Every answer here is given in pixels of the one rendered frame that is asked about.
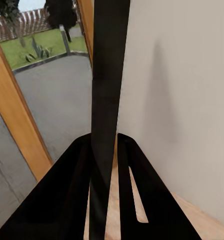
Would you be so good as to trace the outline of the poster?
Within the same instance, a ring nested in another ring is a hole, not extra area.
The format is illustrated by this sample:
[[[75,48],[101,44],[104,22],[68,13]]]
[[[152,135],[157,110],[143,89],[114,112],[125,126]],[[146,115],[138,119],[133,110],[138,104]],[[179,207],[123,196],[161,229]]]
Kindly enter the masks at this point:
[[[88,240],[105,240],[131,0],[94,0]]]

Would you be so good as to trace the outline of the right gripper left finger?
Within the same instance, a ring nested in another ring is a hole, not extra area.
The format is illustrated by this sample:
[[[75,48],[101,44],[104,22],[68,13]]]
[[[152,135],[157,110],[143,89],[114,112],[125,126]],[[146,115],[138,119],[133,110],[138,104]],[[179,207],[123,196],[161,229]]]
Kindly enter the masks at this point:
[[[0,240],[84,240],[91,133],[77,138],[0,228]]]

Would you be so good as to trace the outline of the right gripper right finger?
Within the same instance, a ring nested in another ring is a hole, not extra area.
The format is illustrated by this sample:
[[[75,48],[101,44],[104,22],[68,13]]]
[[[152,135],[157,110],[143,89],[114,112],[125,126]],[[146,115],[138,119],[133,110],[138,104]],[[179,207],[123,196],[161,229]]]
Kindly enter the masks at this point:
[[[121,240],[202,240],[136,141],[117,135]],[[137,220],[131,168],[148,223]]]

